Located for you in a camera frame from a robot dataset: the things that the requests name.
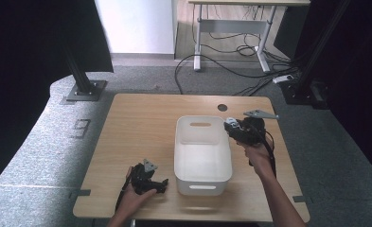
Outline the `black metal stand with baseplate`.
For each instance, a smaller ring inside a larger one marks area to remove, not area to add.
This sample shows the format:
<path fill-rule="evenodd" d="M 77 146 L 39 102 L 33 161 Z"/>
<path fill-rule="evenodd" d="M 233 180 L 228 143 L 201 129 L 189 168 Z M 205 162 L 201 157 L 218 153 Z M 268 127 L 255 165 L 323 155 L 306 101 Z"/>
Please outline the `black metal stand with baseplate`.
<path fill-rule="evenodd" d="M 68 47 L 63 49 L 67 66 L 75 80 L 75 85 L 66 97 L 67 101 L 99 101 L 107 84 L 106 80 L 90 80 L 80 69 Z"/>

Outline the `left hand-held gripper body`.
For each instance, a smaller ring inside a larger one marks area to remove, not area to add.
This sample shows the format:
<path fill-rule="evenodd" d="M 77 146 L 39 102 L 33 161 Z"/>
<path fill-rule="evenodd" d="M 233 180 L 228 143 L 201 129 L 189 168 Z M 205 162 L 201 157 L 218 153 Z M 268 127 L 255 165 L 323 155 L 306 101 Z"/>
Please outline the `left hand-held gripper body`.
<path fill-rule="evenodd" d="M 162 182 L 154 182 L 151 179 L 156 169 L 157 166 L 148 159 L 145 159 L 142 163 L 138 163 L 132 168 L 131 184 L 136 194 L 142 195 L 144 192 L 152 189 L 156 190 L 158 187 L 164 187 Z"/>

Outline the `white plastic storage bin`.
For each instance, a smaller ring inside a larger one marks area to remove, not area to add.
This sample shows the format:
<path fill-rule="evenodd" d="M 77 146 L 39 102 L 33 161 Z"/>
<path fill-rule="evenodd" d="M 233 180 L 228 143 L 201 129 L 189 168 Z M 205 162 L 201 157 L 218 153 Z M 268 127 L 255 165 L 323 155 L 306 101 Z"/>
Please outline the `white plastic storage bin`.
<path fill-rule="evenodd" d="M 174 174 L 186 196 L 219 196 L 233 174 L 229 137 L 218 116 L 187 115 L 177 120 Z"/>

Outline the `person's right hand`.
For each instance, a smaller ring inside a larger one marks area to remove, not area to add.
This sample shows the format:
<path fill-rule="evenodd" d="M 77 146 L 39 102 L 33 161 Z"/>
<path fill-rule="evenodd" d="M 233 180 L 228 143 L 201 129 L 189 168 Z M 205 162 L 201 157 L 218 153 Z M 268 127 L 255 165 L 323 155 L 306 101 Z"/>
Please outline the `person's right hand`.
<path fill-rule="evenodd" d="M 244 152 L 259 177 L 274 176 L 269 152 L 264 145 L 258 144 L 255 146 L 244 146 Z"/>

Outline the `person's left hand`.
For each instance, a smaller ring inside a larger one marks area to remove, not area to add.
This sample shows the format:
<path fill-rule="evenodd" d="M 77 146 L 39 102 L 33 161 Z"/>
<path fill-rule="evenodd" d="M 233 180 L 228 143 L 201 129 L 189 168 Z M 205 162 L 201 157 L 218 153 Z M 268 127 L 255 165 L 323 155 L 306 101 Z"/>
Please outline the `person's left hand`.
<path fill-rule="evenodd" d="M 131 183 L 126 182 L 121 189 L 122 197 L 115 211 L 115 219 L 123 222 L 124 220 L 130 218 L 147 199 L 151 198 L 156 193 L 157 191 L 152 189 L 144 192 L 142 195 L 138 195 L 135 193 Z"/>

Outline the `white power strip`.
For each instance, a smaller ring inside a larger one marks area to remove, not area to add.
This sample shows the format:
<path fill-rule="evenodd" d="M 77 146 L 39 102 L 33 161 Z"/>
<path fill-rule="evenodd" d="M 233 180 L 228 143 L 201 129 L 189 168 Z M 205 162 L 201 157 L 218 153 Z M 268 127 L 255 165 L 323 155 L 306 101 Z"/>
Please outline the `white power strip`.
<path fill-rule="evenodd" d="M 276 77 L 276 78 L 273 78 L 273 83 L 277 84 L 277 83 L 280 83 L 280 82 L 284 82 L 284 81 L 290 81 L 290 80 L 293 80 L 294 77 L 292 75 L 284 75 L 284 76 L 279 76 L 279 77 Z"/>

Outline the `white-legged desk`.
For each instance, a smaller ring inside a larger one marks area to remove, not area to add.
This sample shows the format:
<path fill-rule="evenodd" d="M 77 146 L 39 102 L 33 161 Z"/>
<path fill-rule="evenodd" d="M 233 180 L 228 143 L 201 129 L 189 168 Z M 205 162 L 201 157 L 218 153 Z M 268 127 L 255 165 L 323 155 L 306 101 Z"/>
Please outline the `white-legged desk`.
<path fill-rule="evenodd" d="M 270 72 L 270 67 L 264 56 L 264 47 L 267 42 L 275 12 L 278 7 L 305 7 L 310 0 L 187 0 L 189 4 L 199 9 L 197 17 L 196 44 L 194 47 L 193 67 L 195 71 L 201 70 L 201 34 L 202 33 L 250 33 L 261 37 L 258 46 L 255 47 L 258 62 L 264 73 Z M 270 7 L 270 14 L 266 20 L 224 20 L 204 19 L 203 6 L 263 6 Z"/>

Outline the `grey floor outlet plate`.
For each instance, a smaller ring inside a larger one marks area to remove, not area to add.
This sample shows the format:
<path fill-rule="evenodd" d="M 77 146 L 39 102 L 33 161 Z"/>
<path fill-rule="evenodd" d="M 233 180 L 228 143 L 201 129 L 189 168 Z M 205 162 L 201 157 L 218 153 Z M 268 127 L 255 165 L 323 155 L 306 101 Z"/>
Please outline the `grey floor outlet plate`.
<path fill-rule="evenodd" d="M 90 119 L 78 119 L 74 125 L 71 136 L 76 139 L 81 139 L 88 131 Z"/>

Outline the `black metal stand with dark base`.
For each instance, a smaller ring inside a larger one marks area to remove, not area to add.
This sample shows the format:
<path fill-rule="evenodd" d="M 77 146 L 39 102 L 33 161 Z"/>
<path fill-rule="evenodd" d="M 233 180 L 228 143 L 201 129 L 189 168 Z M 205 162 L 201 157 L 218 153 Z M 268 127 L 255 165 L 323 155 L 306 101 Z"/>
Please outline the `black metal stand with dark base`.
<path fill-rule="evenodd" d="M 328 86 L 321 79 L 321 60 L 337 25 L 343 19 L 351 0 L 312 0 L 297 46 L 299 56 L 297 79 L 282 82 L 280 87 L 289 105 L 328 107 Z"/>

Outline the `black curtain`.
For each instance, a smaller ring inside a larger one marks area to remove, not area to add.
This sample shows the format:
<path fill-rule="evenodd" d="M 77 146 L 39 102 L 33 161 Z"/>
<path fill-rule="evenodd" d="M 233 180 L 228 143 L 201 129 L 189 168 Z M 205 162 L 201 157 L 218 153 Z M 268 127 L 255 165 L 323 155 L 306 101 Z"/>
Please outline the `black curtain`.
<path fill-rule="evenodd" d="M 328 109 L 372 165 L 372 0 L 351 0 L 320 65 Z"/>
<path fill-rule="evenodd" d="M 73 65 L 113 70 L 95 0 L 0 0 L 0 174 Z"/>

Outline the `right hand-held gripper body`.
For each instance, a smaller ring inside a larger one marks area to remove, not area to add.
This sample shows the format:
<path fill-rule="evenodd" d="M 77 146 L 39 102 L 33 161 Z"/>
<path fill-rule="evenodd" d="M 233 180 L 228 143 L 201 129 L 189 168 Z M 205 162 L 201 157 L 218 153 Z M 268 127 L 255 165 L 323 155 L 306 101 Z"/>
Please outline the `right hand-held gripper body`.
<path fill-rule="evenodd" d="M 236 120 L 239 124 L 232 137 L 243 144 L 253 146 L 266 142 L 266 129 L 264 119 L 278 119 L 277 114 L 266 113 L 262 110 L 252 110 L 244 113 L 242 120 Z"/>

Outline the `white panel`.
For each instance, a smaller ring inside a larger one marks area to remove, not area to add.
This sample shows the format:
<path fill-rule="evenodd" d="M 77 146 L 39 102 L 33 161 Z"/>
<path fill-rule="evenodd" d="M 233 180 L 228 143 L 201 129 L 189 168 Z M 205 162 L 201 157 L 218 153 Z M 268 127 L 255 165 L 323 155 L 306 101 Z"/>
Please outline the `white panel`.
<path fill-rule="evenodd" d="M 177 0 L 95 0 L 111 53 L 173 54 Z"/>

